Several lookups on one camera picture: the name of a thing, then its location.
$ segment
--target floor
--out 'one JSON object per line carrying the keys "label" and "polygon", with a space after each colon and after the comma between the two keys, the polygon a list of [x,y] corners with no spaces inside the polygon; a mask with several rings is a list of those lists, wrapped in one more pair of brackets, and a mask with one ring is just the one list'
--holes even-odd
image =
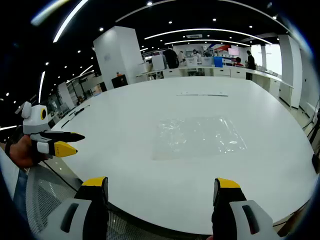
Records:
{"label": "floor", "polygon": [[[283,100],[279,99],[279,102],[292,114],[292,116],[296,119],[296,121],[299,123],[299,125],[301,127],[304,127],[305,125],[308,124],[310,119],[301,108],[290,109],[290,107]],[[313,127],[313,123],[311,123],[308,127],[305,128],[304,132],[306,135],[311,131],[312,127]],[[67,175],[70,177],[77,177],[61,158],[53,157],[53,159],[50,159],[46,162],[50,165],[50,167],[52,167],[57,173],[59,173],[61,175]],[[289,217],[290,216],[288,216],[278,222],[275,222],[273,225],[277,225],[277,224],[280,224],[280,225],[273,227],[274,230],[276,232],[279,231],[281,229],[281,227],[283,227],[283,225],[285,224],[284,222],[286,220],[288,220]]]}

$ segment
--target plastic sheet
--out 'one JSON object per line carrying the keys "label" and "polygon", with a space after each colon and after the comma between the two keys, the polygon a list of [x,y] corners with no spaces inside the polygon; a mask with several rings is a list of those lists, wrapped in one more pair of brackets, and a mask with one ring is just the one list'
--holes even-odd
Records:
{"label": "plastic sheet", "polygon": [[246,149],[225,116],[174,118],[157,126],[153,160],[203,158]]}

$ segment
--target ceiling light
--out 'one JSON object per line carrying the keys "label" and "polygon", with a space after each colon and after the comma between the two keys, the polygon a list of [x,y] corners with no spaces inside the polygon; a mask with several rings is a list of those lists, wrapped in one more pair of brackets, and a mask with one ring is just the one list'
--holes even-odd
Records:
{"label": "ceiling light", "polygon": [[40,88],[39,88],[39,103],[40,103],[40,99],[41,99],[42,83],[44,82],[45,74],[46,74],[46,72],[44,71],[44,72],[42,72],[42,75],[41,75]]}
{"label": "ceiling light", "polygon": [[13,128],[16,128],[17,127],[17,125],[15,125],[15,126],[6,126],[6,127],[1,127],[0,128],[0,131],[2,131],[2,130],[6,130],[6,129],[13,129]]}
{"label": "ceiling light", "polygon": [[80,74],[80,76],[82,75],[82,74],[84,74],[86,71],[88,71],[90,68],[92,68],[93,67],[93,65],[91,65],[90,67],[88,67],[86,70],[84,70],[81,74]]}
{"label": "ceiling light", "polygon": [[262,38],[260,38],[260,37],[253,36],[253,35],[251,35],[251,34],[247,34],[247,33],[240,32],[240,31],[220,29],[220,28],[189,28],[189,29],[181,29],[181,30],[167,31],[167,32],[163,32],[163,33],[159,33],[159,34],[156,34],[156,35],[152,35],[152,36],[145,37],[144,39],[147,40],[147,39],[155,38],[155,37],[162,36],[162,35],[166,35],[166,34],[174,34],[174,33],[189,32],[189,31],[220,31],[220,32],[233,33],[233,34],[241,34],[241,35],[248,36],[248,37],[251,37],[251,38],[254,38],[254,39],[258,39],[258,40],[260,40],[260,41],[263,41],[263,42],[265,42],[265,43],[267,43],[267,44],[272,45],[271,42],[269,42],[269,41],[267,41],[267,40],[264,40],[264,39],[262,39]]}
{"label": "ceiling light", "polygon": [[68,23],[71,21],[71,19],[76,15],[76,13],[82,8],[83,5],[86,4],[86,2],[88,2],[88,0],[82,0],[81,2],[79,2],[79,4],[77,6],[75,6],[75,8],[70,12],[70,14],[66,17],[66,19],[64,20],[64,22],[62,23],[60,29],[58,30],[58,32],[56,33],[53,42],[56,43],[61,34],[63,33],[63,31],[65,30],[66,26],[68,25]]}

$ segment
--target black ceiling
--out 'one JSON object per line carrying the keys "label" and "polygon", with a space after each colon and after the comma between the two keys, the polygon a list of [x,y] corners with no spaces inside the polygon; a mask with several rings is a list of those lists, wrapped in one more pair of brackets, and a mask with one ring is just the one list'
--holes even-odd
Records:
{"label": "black ceiling", "polygon": [[[153,5],[118,23],[120,17],[146,6],[147,0],[89,0],[71,20],[57,43],[53,39],[63,20],[80,2],[70,0],[39,27],[30,24],[32,17],[50,1],[11,1],[3,9],[1,22],[5,23],[1,60],[0,108],[6,117],[0,118],[0,126],[11,126],[21,122],[14,111],[23,102],[39,93],[40,78],[46,72],[41,99],[45,100],[51,89],[79,75],[93,65],[99,73],[96,54],[92,50],[93,40],[100,36],[99,28],[107,30],[114,25],[134,28],[139,45],[145,48],[164,48],[164,43],[184,40],[183,35],[201,33],[204,38],[238,42],[246,37],[227,32],[181,32],[144,40],[145,37],[180,29],[219,28],[259,35],[264,33],[285,34],[286,30],[268,17],[246,7],[217,0],[176,0]],[[274,16],[278,12],[267,8],[269,1],[241,1]],[[276,37],[266,39],[276,43]],[[263,44],[253,40],[252,44]]]}

